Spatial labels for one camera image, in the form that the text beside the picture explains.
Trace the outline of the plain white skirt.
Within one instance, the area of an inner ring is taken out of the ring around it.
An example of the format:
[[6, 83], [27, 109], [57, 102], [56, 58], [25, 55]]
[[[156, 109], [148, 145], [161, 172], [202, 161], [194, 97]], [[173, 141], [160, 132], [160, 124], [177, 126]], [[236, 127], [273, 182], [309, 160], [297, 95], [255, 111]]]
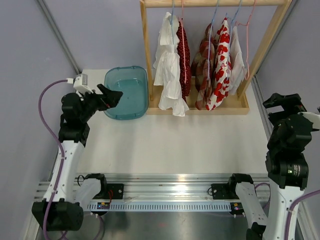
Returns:
[[230, 62], [231, 74], [229, 77], [229, 94], [235, 95], [247, 73], [247, 69], [245, 68], [243, 61], [242, 49], [239, 43], [238, 29], [236, 26], [232, 28], [231, 32]]

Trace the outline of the white red poppy skirt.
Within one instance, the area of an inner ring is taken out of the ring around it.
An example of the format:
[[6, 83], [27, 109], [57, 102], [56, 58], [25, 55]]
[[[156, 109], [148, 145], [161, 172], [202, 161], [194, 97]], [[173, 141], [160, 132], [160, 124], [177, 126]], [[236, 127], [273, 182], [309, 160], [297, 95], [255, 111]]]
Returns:
[[213, 91], [205, 107], [212, 111], [220, 106], [223, 100], [229, 95], [230, 74], [232, 65], [230, 60], [230, 28], [228, 18], [225, 17], [217, 30], [213, 45], [215, 50], [214, 72], [213, 72]]

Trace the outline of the pink hanger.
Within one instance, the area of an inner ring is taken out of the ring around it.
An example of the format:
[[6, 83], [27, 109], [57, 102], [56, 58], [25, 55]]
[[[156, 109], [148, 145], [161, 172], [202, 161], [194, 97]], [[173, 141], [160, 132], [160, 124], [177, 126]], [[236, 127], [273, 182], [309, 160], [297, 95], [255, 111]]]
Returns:
[[250, 27], [250, 22], [251, 22], [251, 19], [252, 19], [252, 16], [253, 16], [253, 13], [255, 11], [255, 8], [256, 8], [256, 3], [257, 1], [254, 0], [253, 2], [253, 6], [252, 6], [252, 10], [250, 12], [250, 15], [247, 19], [247, 22], [246, 24], [244, 23], [241, 23], [241, 22], [236, 22], [235, 25], [236, 26], [243, 26], [245, 27], [245, 30], [246, 30], [246, 58], [245, 58], [245, 63], [246, 63], [246, 74], [245, 74], [245, 80], [248, 80], [249, 79], [249, 76], [250, 76], [250, 65], [249, 65], [249, 27]]
[[181, 1], [181, 18], [179, 19], [180, 23], [180, 41], [178, 44], [178, 53], [180, 56], [180, 72], [182, 73], [183, 77], [183, 83], [187, 83], [187, 71], [186, 71], [186, 48], [185, 48], [185, 38], [184, 38], [184, 23], [183, 23], [183, 17], [184, 17], [184, 1]]

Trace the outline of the light blue hanger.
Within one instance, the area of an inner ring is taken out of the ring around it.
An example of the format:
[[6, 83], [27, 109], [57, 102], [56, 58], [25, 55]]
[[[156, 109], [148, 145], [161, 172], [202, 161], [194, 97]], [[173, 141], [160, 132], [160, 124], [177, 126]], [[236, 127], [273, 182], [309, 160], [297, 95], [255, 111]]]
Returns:
[[172, 37], [172, 45], [175, 44], [175, 37], [174, 37], [174, 28], [173, 28], [173, 19], [174, 19], [174, 8], [175, 8], [175, 1], [171, 1], [171, 19], [170, 19], [170, 27], [171, 27], [171, 37]]
[[214, 54], [212, 54], [211, 57], [211, 53], [212, 50], [215, 50], [214, 47], [214, 31], [213, 31], [213, 27], [214, 27], [214, 23], [215, 23], [215, 18], [216, 18], [216, 14], [218, 11], [218, 7], [219, 7], [219, 3], [220, 1], [217, 0], [216, 1], [216, 5], [215, 5], [215, 10], [211, 19], [211, 23], [210, 23], [210, 29], [209, 29], [209, 45], [208, 45], [208, 56], [207, 56], [207, 63], [208, 63], [208, 69], [207, 69], [207, 85], [206, 85], [206, 94], [207, 96], [210, 95], [210, 90], [211, 90], [211, 71], [213, 69], [214, 64], [212, 63], [212, 60], [214, 59]]
[[228, 77], [231, 76], [231, 70], [230, 70], [230, 66], [229, 66], [229, 61], [230, 61], [230, 51], [231, 51], [231, 42], [232, 42], [232, 31], [233, 31], [233, 27], [235, 26], [235, 22], [236, 22], [236, 18], [238, 16], [238, 13], [239, 13], [239, 10], [242, 6], [242, 0], [239, 1], [239, 5], [238, 5], [238, 8], [233, 16], [233, 18], [231, 19], [231, 22], [230, 22], [230, 26], [229, 26], [229, 43], [228, 43], [228, 54], [227, 54], [227, 63], [226, 63], [226, 66], [227, 66], [227, 74], [228, 74]]

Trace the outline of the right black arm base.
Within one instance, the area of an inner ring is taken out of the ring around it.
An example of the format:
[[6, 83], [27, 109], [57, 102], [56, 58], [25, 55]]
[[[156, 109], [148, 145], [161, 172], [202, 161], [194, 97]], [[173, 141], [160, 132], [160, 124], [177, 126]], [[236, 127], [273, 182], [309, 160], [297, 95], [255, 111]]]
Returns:
[[236, 192], [232, 190], [228, 183], [211, 184], [212, 198], [214, 200], [239, 200]]

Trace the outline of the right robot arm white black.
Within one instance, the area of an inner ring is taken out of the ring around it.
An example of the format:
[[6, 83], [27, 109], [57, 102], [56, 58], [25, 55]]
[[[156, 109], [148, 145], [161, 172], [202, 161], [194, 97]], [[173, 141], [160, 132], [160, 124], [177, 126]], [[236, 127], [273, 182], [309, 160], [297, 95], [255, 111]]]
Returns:
[[228, 180], [227, 193], [239, 198], [247, 219], [248, 240], [295, 239], [299, 203], [318, 190], [305, 194], [309, 167], [303, 155], [320, 129], [319, 114], [308, 112], [299, 94], [274, 93], [263, 102], [266, 109], [281, 106], [282, 111], [269, 113], [273, 130], [267, 143], [265, 166], [269, 178], [270, 202], [265, 214], [249, 174], [234, 173]]

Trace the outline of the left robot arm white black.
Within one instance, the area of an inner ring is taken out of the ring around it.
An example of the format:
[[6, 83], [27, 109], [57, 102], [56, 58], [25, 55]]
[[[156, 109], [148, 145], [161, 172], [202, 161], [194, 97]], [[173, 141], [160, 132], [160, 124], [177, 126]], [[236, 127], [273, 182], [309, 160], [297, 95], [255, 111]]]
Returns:
[[89, 119], [97, 112], [115, 108], [123, 92], [110, 90], [103, 84], [95, 91], [68, 93], [61, 99], [60, 130], [55, 140], [58, 154], [49, 187], [42, 201], [34, 202], [31, 212], [46, 236], [51, 231], [78, 231], [84, 210], [94, 198], [109, 199], [113, 191], [102, 173], [87, 174], [77, 193], [73, 193], [77, 165], [90, 132]]

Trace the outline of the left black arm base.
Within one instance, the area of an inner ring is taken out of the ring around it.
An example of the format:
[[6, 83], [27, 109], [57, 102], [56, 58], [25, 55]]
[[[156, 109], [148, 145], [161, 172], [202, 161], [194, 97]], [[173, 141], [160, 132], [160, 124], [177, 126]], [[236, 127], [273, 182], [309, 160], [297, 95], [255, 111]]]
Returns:
[[124, 197], [124, 184], [123, 183], [107, 183], [103, 186], [100, 193], [97, 195], [98, 199], [109, 200], [122, 200]]

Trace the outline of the teal plastic basin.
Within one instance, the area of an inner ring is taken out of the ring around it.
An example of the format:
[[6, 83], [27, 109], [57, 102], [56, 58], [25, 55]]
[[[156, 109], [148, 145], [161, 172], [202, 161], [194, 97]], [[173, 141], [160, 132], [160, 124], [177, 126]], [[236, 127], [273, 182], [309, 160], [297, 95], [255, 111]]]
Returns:
[[133, 120], [142, 117], [149, 107], [147, 72], [140, 66], [115, 67], [104, 78], [104, 86], [123, 92], [115, 108], [105, 111], [114, 120]]

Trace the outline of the wooden clothes rack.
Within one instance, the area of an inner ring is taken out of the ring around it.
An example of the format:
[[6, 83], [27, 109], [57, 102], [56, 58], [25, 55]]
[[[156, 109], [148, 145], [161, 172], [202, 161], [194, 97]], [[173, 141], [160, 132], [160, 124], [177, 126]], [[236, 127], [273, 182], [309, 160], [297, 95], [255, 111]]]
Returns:
[[190, 110], [186, 112], [187, 115], [247, 115], [250, 111], [249, 103], [246, 96], [246, 90], [251, 83], [254, 75], [257, 73], [262, 60], [266, 56], [267, 50], [270, 48], [271, 42], [275, 37], [275, 34], [280, 28], [280, 24], [283, 21], [285, 14], [287, 13], [291, 4], [290, 0], [141, 0], [140, 1], [140, 14], [142, 23], [142, 32], [145, 48], [146, 58], [146, 72], [148, 80], [148, 94], [149, 94], [149, 107], [146, 113], [148, 115], [171, 115], [172, 110], [161, 110], [158, 107], [160, 102], [161, 86], [153, 86], [155, 72], [152, 70], [152, 56], [150, 50], [149, 30], [148, 30], [148, 19], [147, 9], [148, 8], [169, 8], [169, 7], [235, 7], [241, 4], [244, 7], [251, 6], [277, 6], [272, 19], [263, 35], [263, 38], [259, 44], [259, 47], [251, 61], [249, 66], [249, 76], [240, 84], [236, 95], [229, 96], [222, 102], [222, 104], [212, 111], [197, 110], [195, 108], [196, 100], [196, 88], [191, 87], [190, 96], [187, 97], [187, 103]]

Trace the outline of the white ruffled garment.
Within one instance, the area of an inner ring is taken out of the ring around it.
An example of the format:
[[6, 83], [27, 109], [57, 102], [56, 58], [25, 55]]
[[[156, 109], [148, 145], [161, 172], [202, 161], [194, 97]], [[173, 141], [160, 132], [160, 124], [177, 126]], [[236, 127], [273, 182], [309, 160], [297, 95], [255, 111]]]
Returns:
[[153, 63], [156, 70], [153, 85], [163, 87], [158, 107], [161, 110], [172, 109], [173, 116], [184, 117], [189, 107], [182, 98], [180, 84], [180, 57], [177, 50], [179, 21], [174, 15], [174, 45], [172, 44], [170, 21], [171, 13], [167, 12], [163, 17], [157, 40], [155, 62]]

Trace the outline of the dark red dotted garment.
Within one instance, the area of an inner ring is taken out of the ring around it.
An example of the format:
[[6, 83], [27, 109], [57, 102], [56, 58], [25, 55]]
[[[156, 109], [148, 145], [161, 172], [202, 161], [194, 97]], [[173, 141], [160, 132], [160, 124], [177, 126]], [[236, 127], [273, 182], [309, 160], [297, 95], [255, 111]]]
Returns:
[[177, 53], [179, 55], [179, 67], [180, 67], [180, 86], [182, 91], [182, 98], [186, 102], [186, 97], [189, 96], [191, 90], [191, 64], [190, 64], [190, 49], [187, 39], [187, 34], [183, 26], [183, 20], [179, 19], [179, 27], [177, 30], [177, 37], [179, 43], [177, 45]]

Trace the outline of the red plaid garment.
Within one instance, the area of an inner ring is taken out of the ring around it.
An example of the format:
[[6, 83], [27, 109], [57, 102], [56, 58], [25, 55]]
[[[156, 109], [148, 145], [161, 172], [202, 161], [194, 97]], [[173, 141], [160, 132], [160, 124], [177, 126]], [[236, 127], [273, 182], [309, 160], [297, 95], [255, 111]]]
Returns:
[[[195, 107], [198, 110], [202, 110], [205, 108], [206, 103], [210, 99], [213, 87], [212, 87], [212, 80], [211, 80], [211, 90], [209, 96], [207, 96], [207, 80], [208, 80], [208, 47], [209, 47], [209, 31], [210, 31], [210, 24], [206, 27], [204, 32], [204, 37], [202, 38], [198, 51], [196, 52], [192, 64], [191, 64], [191, 74], [195, 77], [195, 88], [198, 92]], [[210, 57], [214, 54], [215, 57], [215, 49], [211, 51]]]

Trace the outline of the aluminium mounting rail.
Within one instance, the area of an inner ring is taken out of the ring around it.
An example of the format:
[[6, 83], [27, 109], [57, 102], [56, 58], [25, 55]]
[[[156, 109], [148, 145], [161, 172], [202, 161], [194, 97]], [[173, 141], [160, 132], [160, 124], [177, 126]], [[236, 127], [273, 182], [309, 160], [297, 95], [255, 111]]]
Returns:
[[125, 202], [209, 202], [211, 184], [226, 183], [230, 173], [105, 173], [109, 184], [124, 184]]

